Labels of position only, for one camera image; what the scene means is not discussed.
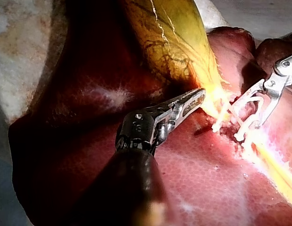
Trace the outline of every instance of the surgical clip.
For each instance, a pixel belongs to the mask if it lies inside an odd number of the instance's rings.
[[[239,110],[244,107],[248,102],[258,101],[258,108],[255,114],[249,116],[243,125],[241,125],[236,139],[242,141],[244,131],[246,127],[253,124],[255,128],[260,128],[268,117],[271,115],[273,110],[276,108],[285,86],[292,84],[292,55],[278,60],[273,68],[273,72],[268,80],[261,79],[252,87],[250,87],[237,101],[233,103],[233,109]],[[263,112],[263,97],[257,94],[261,93],[267,95],[270,98],[270,103]]]

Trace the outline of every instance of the reddish-brown tissue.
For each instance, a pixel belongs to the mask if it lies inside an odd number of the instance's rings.
[[[53,80],[34,114],[9,130],[14,188],[37,226],[57,224],[92,183],[114,153],[115,133],[126,112],[191,88],[157,80],[142,64],[118,11],[108,1],[99,4],[69,6],[69,39]],[[292,46],[286,37],[255,50],[251,35],[240,28],[218,28],[208,38],[233,96],[266,76],[254,54],[269,73],[276,56],[265,54],[280,51],[280,42]],[[172,92],[174,87],[179,93]],[[264,131],[292,166],[289,124],[292,93],[287,91]],[[292,226],[292,207],[260,169],[239,158],[239,150],[229,136],[212,133],[201,110],[157,148],[155,157],[182,225]]]

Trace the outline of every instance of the metal jaw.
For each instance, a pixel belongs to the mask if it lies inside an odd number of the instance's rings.
[[[290,86],[292,84],[292,55],[281,59],[275,63],[273,68],[273,73],[268,80],[260,80],[249,88],[234,104],[234,110],[240,110],[248,102],[257,101],[258,108],[255,114],[251,115],[247,120],[243,122],[241,128],[237,133],[236,139],[242,141],[244,131],[246,127],[253,124],[256,128],[261,127],[264,122],[271,115],[275,107],[277,106],[282,92],[285,86]],[[263,107],[263,97],[258,95],[259,93],[267,95],[270,99],[268,106],[261,110]]]
[[[205,99],[204,89],[194,89],[153,107],[127,114],[116,136],[116,150],[139,148],[154,155],[180,123],[198,109]]]

